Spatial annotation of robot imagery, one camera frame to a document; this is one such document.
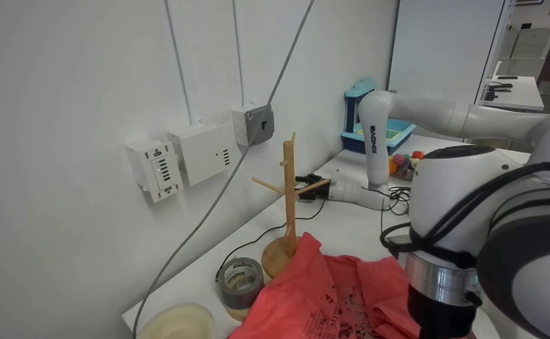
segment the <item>plug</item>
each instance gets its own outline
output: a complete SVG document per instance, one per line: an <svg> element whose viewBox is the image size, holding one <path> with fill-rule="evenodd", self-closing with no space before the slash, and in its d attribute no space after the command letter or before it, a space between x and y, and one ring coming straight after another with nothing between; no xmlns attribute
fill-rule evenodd
<svg viewBox="0 0 550 339"><path fill-rule="evenodd" d="M260 105L251 110L235 110L235 138L241 146L252 146L273 137L275 116L271 105Z"/></svg>

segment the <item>red cloth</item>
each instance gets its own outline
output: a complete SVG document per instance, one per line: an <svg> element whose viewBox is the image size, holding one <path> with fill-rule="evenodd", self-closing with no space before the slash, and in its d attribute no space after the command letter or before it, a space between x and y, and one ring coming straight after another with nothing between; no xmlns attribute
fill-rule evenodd
<svg viewBox="0 0 550 339"><path fill-rule="evenodd" d="M324 255L305 233L290 265L254 300L232 339L418 336L407 276L394 257Z"/></svg>

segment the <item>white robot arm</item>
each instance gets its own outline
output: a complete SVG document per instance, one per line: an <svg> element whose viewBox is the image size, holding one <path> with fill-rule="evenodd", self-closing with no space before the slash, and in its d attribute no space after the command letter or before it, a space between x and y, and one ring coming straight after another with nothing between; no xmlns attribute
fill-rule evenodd
<svg viewBox="0 0 550 339"><path fill-rule="evenodd" d="M445 135L505 137L533 146L520 167L501 150L450 146L428 154L411 191L409 310L422 336L469 332L478 287L516 323L550 336L550 114L413 99L373 91L362 99L369 189L386 189L388 116ZM356 187L332 191L352 199ZM379 208L379 193L360 191Z"/></svg>

